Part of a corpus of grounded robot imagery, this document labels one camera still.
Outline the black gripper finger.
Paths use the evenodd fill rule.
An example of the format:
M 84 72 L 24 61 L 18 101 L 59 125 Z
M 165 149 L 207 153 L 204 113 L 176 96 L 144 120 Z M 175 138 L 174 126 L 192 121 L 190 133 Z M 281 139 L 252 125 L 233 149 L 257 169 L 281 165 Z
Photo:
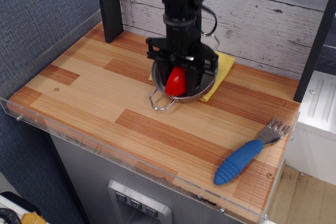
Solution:
M 186 69 L 186 88 L 187 95 L 193 95 L 196 91 L 196 88 L 202 81 L 202 77 L 205 70 L 204 68 L 189 66 Z
M 174 65 L 169 61 L 158 60 L 156 63 L 156 69 L 158 73 L 158 83 L 161 91 L 165 93 L 165 87 L 168 78 L 173 70 Z

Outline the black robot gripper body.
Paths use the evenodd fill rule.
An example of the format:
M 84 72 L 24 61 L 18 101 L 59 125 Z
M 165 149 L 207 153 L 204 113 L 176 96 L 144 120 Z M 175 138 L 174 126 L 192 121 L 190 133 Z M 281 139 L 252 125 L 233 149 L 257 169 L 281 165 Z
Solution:
M 190 73 L 213 73 L 218 66 L 218 55 L 201 42 L 204 35 L 202 20 L 166 24 L 166 37 L 147 38 L 147 56 L 153 59 L 158 73 L 171 73 L 176 66 Z

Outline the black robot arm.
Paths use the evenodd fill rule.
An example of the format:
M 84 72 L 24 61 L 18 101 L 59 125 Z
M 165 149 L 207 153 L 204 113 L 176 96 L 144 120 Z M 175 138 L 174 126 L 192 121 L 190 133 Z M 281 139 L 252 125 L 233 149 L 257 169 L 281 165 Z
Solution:
M 148 58 L 155 62 L 164 93 L 172 97 L 192 96 L 206 72 L 214 74 L 218 55 L 202 43 L 204 0 L 162 0 L 166 25 L 164 38 L 147 38 Z

